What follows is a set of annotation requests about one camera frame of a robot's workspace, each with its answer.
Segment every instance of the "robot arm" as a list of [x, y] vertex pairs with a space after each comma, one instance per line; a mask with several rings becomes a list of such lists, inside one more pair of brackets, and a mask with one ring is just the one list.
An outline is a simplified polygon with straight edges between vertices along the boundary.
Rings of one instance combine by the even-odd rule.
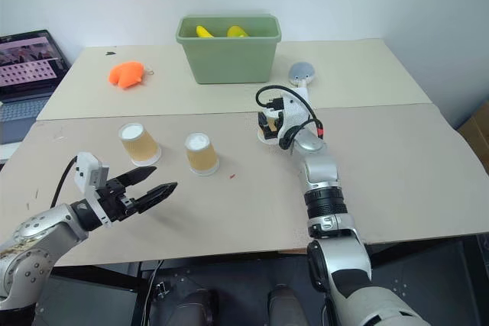
[[[304, 89], [303, 85], [293, 91], [307, 98]], [[426, 326], [397, 295], [373, 286], [370, 259], [343, 201], [337, 166], [321, 138], [322, 130], [318, 127], [317, 137], [301, 127], [310, 119], [310, 107], [290, 92], [265, 107], [258, 115], [258, 137], [267, 144], [292, 150], [309, 217], [308, 232], [313, 239], [307, 248], [309, 273], [316, 290], [325, 293], [330, 324]]]
[[85, 199], [61, 204], [21, 223], [0, 245], [0, 324], [31, 324], [34, 307], [54, 264], [88, 233], [142, 213], [167, 198], [176, 182], [160, 185], [139, 199], [125, 188], [146, 179], [156, 167], [138, 167], [106, 181], [108, 167], [80, 153], [75, 181]]

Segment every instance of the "laptop screen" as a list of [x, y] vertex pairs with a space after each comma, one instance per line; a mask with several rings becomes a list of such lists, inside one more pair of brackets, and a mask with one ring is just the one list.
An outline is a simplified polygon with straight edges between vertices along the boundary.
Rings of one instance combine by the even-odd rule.
[[0, 94], [52, 92], [68, 67], [47, 31], [0, 37]]

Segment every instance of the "orange plush toy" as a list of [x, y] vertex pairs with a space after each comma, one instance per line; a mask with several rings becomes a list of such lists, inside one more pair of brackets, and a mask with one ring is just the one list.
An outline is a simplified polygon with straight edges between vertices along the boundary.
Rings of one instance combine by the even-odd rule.
[[128, 61], [114, 66], [108, 75], [112, 84], [127, 88], [143, 80], [144, 65], [138, 61]]

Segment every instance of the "laptop keyboard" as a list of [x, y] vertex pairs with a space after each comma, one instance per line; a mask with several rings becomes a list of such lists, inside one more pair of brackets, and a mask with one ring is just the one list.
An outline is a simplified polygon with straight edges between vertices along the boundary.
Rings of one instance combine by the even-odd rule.
[[31, 99], [29, 101], [9, 102], [0, 107], [0, 121], [35, 118], [46, 105], [48, 98]]

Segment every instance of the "black cable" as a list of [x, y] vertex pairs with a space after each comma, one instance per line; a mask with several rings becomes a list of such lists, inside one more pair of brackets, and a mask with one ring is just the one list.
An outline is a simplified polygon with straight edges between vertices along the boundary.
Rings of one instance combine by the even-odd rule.
[[336, 318], [336, 312], [335, 312], [335, 303], [333, 302], [330, 295], [327, 295], [325, 297], [324, 306], [326, 308], [326, 312], [328, 315], [328, 325], [329, 326], [338, 326], [338, 319]]
[[149, 313], [150, 313], [150, 310], [151, 310], [151, 299], [150, 299], [150, 295], [151, 295], [151, 291], [153, 290], [153, 282], [154, 282], [154, 278], [156, 278], [156, 273], [158, 272], [158, 270], [161, 268], [161, 265], [163, 265], [163, 262], [164, 260], [160, 260], [160, 262], [158, 263], [156, 269], [153, 270], [153, 273], [150, 275], [150, 277], [148, 278], [148, 281], [149, 281], [149, 289], [147, 291], [147, 295], [146, 295], [146, 299], [144, 301], [144, 311], [143, 311], [143, 317], [141, 319], [141, 326], [146, 326], [147, 325], [147, 322], [149, 321]]
[[299, 125], [297, 127], [292, 127], [291, 129], [288, 130], [288, 132], [289, 131], [293, 131], [293, 133], [290, 134], [290, 136], [288, 136], [287, 135], [288, 132], [286, 132], [285, 135], [283, 136], [283, 138], [280, 139], [280, 141], [279, 141], [280, 148], [282, 148], [284, 150], [289, 149], [290, 146], [292, 145], [293, 139], [296, 137], [296, 135], [299, 133], [299, 131], [301, 131], [302, 129], [304, 129], [304, 127], [307, 124], [310, 124], [311, 122], [315, 122], [316, 125], [317, 125], [318, 122], [320, 123], [321, 121], [318, 120], [317, 118], [310, 118], [309, 120], [304, 121], [301, 125]]
[[58, 187], [56, 187], [56, 192], [54, 193], [53, 201], [51, 202], [50, 208], [54, 208], [56, 206], [56, 202], [58, 201], [58, 196], [60, 195], [61, 187], [63, 187], [64, 180], [66, 179], [66, 176], [68, 176], [68, 172], [70, 171], [71, 167], [73, 167], [73, 164], [76, 162], [76, 156], [71, 159], [71, 161], [68, 163], [68, 166], [66, 166], [63, 175], [61, 175], [61, 179], [58, 182]]
[[322, 310], [321, 310], [321, 326], [325, 326], [324, 325], [324, 311], [325, 310], [326, 310], [326, 303], [323, 305]]
[[293, 91], [292, 89], [290, 89], [288, 87], [284, 87], [284, 86], [275, 85], [275, 84], [273, 84], [272, 86], [265, 86], [263, 88], [258, 89], [257, 94], [254, 96], [254, 99], [258, 103], [259, 106], [264, 107], [264, 108], [269, 107], [266, 104], [260, 102], [260, 94], [262, 92], [270, 90], [270, 89], [280, 89], [282, 91], [289, 92], [291, 95], [296, 97], [299, 101], [301, 101], [302, 104], [304, 105], [304, 107], [307, 108], [307, 111], [312, 116], [312, 119], [310, 119], [308, 121], [314, 121], [316, 123], [316, 128], [318, 131], [318, 138], [322, 139], [322, 135], [323, 135], [322, 122], [316, 117], [316, 114], [314, 113], [314, 110], [311, 107], [311, 105], [299, 93]]

